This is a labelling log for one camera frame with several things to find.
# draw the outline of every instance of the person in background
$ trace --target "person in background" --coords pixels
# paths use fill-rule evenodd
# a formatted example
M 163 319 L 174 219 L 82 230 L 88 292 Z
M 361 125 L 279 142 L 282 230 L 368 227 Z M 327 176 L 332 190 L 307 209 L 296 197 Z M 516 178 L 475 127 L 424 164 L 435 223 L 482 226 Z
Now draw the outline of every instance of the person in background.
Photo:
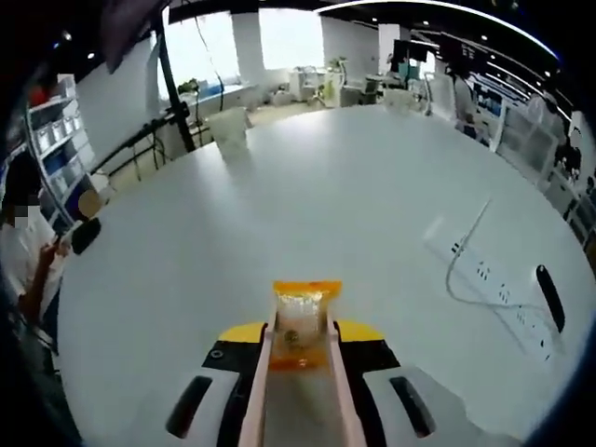
M 533 95 L 527 104 L 527 114 L 548 130 L 557 139 L 559 146 L 567 142 L 565 125 L 557 109 L 557 100 L 552 94 L 544 91 L 542 95 Z
M 469 70 L 463 62 L 453 62 L 450 65 L 449 76 L 454 81 L 455 114 L 457 116 L 456 128 L 464 132 L 468 137 L 476 139 L 474 128 L 474 113 L 476 104 L 472 99 L 472 90 L 466 83 L 469 77 Z
M 0 213 L 0 265 L 14 305 L 26 320 L 40 326 L 57 348 L 58 297 L 63 260 L 70 247 L 41 213 L 41 181 L 28 153 L 8 166 Z

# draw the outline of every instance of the snack bag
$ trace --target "snack bag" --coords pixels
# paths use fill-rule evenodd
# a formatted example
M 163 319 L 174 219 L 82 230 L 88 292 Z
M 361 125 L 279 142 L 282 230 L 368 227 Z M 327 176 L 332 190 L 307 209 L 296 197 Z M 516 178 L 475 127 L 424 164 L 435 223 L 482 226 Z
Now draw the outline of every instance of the snack bag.
M 274 282 L 278 309 L 270 369 L 328 365 L 327 306 L 341 289 L 341 281 Z

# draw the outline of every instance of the power strip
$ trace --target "power strip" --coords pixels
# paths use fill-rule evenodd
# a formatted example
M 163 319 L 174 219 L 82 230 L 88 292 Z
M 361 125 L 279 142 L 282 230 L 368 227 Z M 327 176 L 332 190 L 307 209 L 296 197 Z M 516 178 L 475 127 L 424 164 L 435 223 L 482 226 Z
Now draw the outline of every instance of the power strip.
M 445 275 L 447 267 L 465 235 L 464 231 L 450 228 L 442 217 L 435 221 L 425 233 L 425 245 L 446 263 Z M 554 350 L 552 335 L 545 322 L 545 318 L 549 318 L 548 304 L 521 293 L 520 288 L 515 287 L 514 282 L 505 276 L 498 264 L 473 250 L 470 244 L 473 239 L 472 237 L 460 253 L 454 265 L 452 280 L 462 279 L 469 288 L 479 295 L 479 302 L 484 301 L 487 304 L 496 305 L 532 304 L 544 306 L 544 313 L 523 306 L 490 309 L 501 318 L 526 354 L 540 362 L 552 359 Z

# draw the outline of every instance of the table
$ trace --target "table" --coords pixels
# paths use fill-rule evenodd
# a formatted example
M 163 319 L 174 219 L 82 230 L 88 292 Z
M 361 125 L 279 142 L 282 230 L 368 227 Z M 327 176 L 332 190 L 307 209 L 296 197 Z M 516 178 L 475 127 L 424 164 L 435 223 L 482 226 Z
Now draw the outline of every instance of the table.
M 214 144 L 168 164 L 103 209 L 102 233 L 70 259 L 61 370 L 88 445 L 171 445 L 167 414 L 218 334 L 265 320 L 274 279 L 313 278 L 340 278 L 334 315 L 383 332 L 474 423 L 525 438 L 573 372 L 596 308 L 588 261 L 547 200 L 441 120 L 382 105 L 257 127 L 248 145 L 228 164 Z M 561 296 L 552 371 L 491 310 L 450 299 L 447 265 L 423 243 L 439 215 L 468 229 L 488 196 L 471 243 L 528 292 L 545 264 Z

